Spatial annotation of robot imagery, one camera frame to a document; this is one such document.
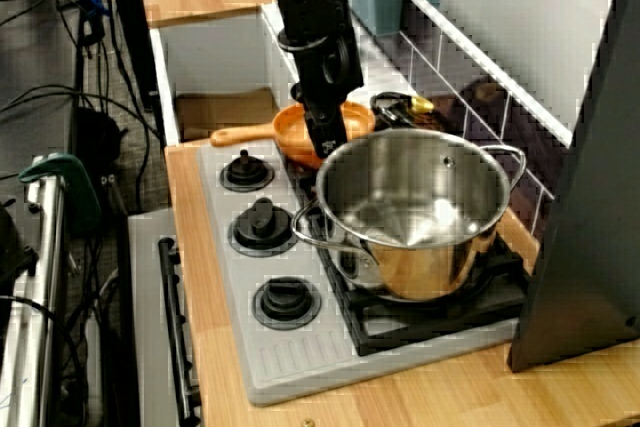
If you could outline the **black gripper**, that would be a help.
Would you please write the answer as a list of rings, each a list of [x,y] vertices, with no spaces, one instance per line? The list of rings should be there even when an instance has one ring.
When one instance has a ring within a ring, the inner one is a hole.
[[[327,158],[348,142],[346,105],[342,105],[347,99],[345,92],[320,81],[298,81],[293,85],[293,99],[304,106],[305,124],[319,158]]]

